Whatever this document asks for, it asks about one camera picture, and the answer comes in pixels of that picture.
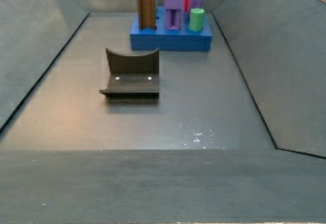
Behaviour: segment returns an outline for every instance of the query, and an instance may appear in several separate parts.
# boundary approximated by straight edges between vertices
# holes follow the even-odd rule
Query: bin floor
[[[160,52],[157,100],[108,100],[104,49],[130,51],[133,14],[92,14],[0,136],[1,150],[273,150],[212,16],[209,52]]]

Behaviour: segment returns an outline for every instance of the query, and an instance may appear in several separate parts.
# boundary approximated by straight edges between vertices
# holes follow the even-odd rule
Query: blue base
[[[185,14],[181,20],[181,29],[179,31],[165,30],[165,10],[157,7],[156,30],[139,30],[137,16],[133,19],[129,42],[133,51],[153,51],[157,48],[161,51],[208,51],[211,42],[211,30],[208,22],[203,20],[203,30],[188,30],[188,18]]]

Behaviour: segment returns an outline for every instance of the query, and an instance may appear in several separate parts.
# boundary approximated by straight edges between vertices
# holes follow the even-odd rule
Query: curved holder
[[[106,89],[98,92],[112,94],[159,94],[159,49],[145,55],[124,55],[109,51],[106,61],[109,78]]]

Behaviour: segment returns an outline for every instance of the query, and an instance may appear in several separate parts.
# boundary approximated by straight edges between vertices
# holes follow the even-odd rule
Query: dark gray holder
[[[145,55],[124,55],[105,49],[109,78],[105,96],[159,94],[159,49]]]

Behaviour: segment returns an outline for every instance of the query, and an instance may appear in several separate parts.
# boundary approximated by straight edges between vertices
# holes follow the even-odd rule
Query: blue block
[[[157,7],[156,30],[139,30],[137,16],[133,19],[129,31],[129,43],[133,51],[209,51],[211,30],[207,19],[203,21],[203,30],[188,30],[185,13],[179,31],[165,30],[165,9]]]

